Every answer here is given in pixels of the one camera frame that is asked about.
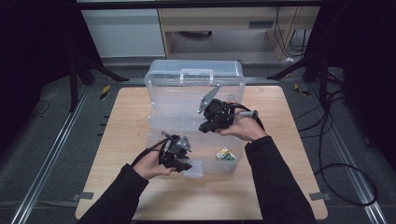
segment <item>aluminum rail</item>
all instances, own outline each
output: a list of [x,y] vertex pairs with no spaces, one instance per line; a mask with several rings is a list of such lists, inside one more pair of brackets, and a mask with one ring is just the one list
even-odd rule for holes
[[64,143],[69,135],[76,118],[79,114],[82,105],[85,102],[85,97],[87,95],[88,90],[90,89],[89,86],[84,86],[79,96],[79,103],[76,109],[73,112],[70,112],[67,116],[66,121],[64,122],[64,126],[60,130],[52,148],[49,151],[47,158],[44,160],[43,165],[41,166],[37,176],[35,177],[35,181],[29,188],[28,192],[24,196],[20,206],[16,210],[14,217],[12,218],[11,223],[25,223],[27,218],[29,217],[30,213],[32,212],[35,203],[37,202],[38,196],[41,193],[41,190],[44,188],[44,185],[47,182],[47,179],[50,175],[50,172],[58,159],[59,154],[62,151]]
[[[317,105],[320,105],[319,99],[317,97],[318,93],[316,92],[316,90],[311,85],[308,85],[308,88],[310,92],[314,93],[312,95]],[[322,115],[324,114],[324,110],[322,107],[320,107],[320,112],[322,113]],[[341,160],[344,163],[358,167],[352,155],[349,153],[349,150],[347,149],[347,146],[343,138],[341,137],[341,134],[338,132],[334,124],[331,125],[331,122],[332,122],[332,118],[328,118],[327,125],[330,127],[331,138],[338,155],[340,156]],[[351,169],[346,169],[346,173],[348,174],[349,180],[351,181],[353,187],[355,188],[361,202],[362,203],[370,202],[374,198],[374,195],[371,191],[370,184],[366,181],[364,176],[361,173]],[[372,223],[375,224],[388,223],[378,202],[375,202],[370,206],[365,206],[364,209],[366,210],[367,216],[370,218]]]

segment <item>person's left hand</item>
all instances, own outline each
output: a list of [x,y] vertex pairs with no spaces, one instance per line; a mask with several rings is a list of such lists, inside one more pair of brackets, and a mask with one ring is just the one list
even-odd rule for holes
[[162,164],[160,165],[159,158],[159,151],[150,151],[134,165],[133,169],[146,180],[157,175],[170,175],[176,170],[174,167],[165,168]]

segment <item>wearable hand device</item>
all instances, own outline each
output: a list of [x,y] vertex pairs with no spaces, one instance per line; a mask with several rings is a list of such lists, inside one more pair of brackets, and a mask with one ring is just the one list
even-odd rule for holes
[[257,110],[250,111],[243,105],[237,103],[222,102],[219,99],[214,99],[216,93],[219,91],[220,85],[217,85],[212,91],[201,98],[201,104],[198,109],[198,114],[204,112],[206,121],[202,123],[198,130],[203,133],[214,132],[216,129],[227,129],[233,125],[233,118],[236,115],[235,109],[241,108],[245,111],[238,113],[241,116],[254,118],[257,123],[262,127],[262,122],[259,119]]
[[188,159],[186,156],[187,152],[192,152],[192,148],[190,146],[189,138],[187,135],[184,137],[180,137],[175,134],[168,134],[166,132],[162,132],[163,135],[166,136],[161,142],[155,144],[150,148],[146,148],[142,153],[140,153],[134,162],[132,162],[131,166],[134,167],[144,156],[150,153],[150,151],[157,150],[155,147],[163,144],[160,151],[159,164],[163,164],[164,167],[170,168],[175,167],[177,172],[181,172],[183,170],[189,170],[192,166],[188,163],[184,163],[178,159]]

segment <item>black curtain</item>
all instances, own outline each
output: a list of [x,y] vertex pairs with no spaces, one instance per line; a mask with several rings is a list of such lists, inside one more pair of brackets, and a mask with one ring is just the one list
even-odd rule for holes
[[[356,118],[370,144],[380,148],[396,170],[395,12],[395,0],[351,0],[322,7],[307,49],[322,47],[329,65],[344,69],[343,90]],[[331,32],[321,37],[329,27]],[[309,66],[319,68],[320,63]],[[307,74],[307,79],[317,74]]]
[[0,1],[0,158],[29,119],[42,87],[69,75],[71,57],[82,54],[102,65],[81,12],[52,4]]

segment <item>wrist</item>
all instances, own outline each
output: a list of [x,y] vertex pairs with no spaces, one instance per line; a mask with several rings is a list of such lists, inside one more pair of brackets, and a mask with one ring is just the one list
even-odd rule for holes
[[250,141],[256,141],[257,139],[261,139],[265,136],[268,136],[268,134],[264,130],[260,130],[250,136]]

